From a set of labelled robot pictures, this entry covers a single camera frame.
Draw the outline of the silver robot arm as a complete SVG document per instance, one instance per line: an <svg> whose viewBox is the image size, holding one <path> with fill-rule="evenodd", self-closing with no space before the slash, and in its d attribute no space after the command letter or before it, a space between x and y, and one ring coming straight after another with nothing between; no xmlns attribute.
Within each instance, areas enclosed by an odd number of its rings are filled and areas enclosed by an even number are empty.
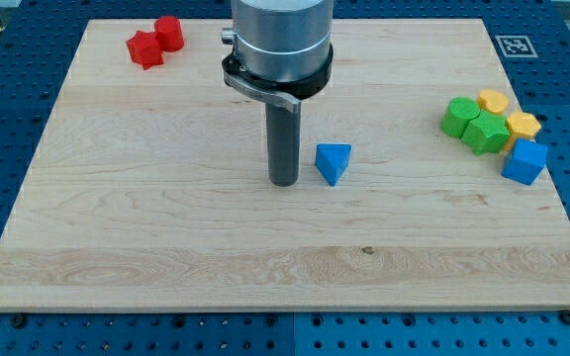
<svg viewBox="0 0 570 356"><path fill-rule="evenodd" d="M232 0L225 83L293 115L331 77L332 0Z"/></svg>

